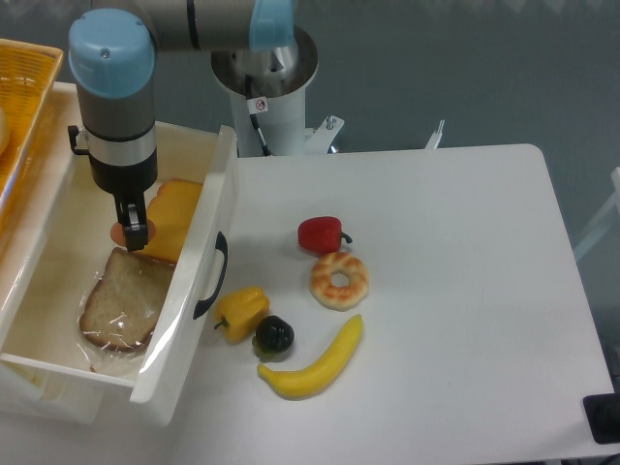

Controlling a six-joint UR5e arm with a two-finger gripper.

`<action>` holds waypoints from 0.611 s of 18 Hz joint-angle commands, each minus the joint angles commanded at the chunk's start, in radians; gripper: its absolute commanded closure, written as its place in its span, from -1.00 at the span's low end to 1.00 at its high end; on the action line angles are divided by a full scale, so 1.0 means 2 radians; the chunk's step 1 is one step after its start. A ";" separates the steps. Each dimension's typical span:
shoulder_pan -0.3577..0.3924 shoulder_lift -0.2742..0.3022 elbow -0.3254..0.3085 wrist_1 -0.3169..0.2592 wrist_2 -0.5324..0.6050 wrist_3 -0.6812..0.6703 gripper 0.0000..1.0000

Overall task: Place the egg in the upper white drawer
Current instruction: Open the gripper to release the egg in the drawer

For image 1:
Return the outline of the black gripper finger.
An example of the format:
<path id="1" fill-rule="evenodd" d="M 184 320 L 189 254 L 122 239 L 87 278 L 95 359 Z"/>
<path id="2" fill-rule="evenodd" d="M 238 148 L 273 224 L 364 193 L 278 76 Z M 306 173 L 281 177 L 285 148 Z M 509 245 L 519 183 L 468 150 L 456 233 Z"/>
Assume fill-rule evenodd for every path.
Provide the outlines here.
<path id="1" fill-rule="evenodd" d="M 143 205 L 129 203 L 123 216 L 125 247 L 130 252 L 143 250 L 149 241 L 146 210 Z"/>

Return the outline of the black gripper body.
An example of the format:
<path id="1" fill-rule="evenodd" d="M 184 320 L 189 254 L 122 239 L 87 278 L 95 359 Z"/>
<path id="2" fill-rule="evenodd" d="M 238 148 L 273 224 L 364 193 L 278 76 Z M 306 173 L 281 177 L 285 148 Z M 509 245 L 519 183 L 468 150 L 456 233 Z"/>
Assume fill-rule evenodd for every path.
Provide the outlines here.
<path id="1" fill-rule="evenodd" d="M 88 157 L 96 185 L 113 196 L 117 221 L 145 228 L 144 192 L 158 176 L 155 127 L 127 140 L 101 139 L 78 126 L 69 126 L 68 135 L 72 151 Z"/>

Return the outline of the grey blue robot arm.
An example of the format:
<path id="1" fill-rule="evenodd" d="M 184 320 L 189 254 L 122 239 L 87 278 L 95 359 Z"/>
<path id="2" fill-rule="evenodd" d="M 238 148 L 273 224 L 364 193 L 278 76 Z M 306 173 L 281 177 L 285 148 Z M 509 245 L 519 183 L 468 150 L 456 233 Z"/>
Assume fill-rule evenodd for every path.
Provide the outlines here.
<path id="1" fill-rule="evenodd" d="M 158 175 L 154 71 L 164 51 L 265 51 L 294 38 L 290 1 L 93 1 L 69 64 L 95 183 L 130 251 L 149 242 L 144 193 Z"/>

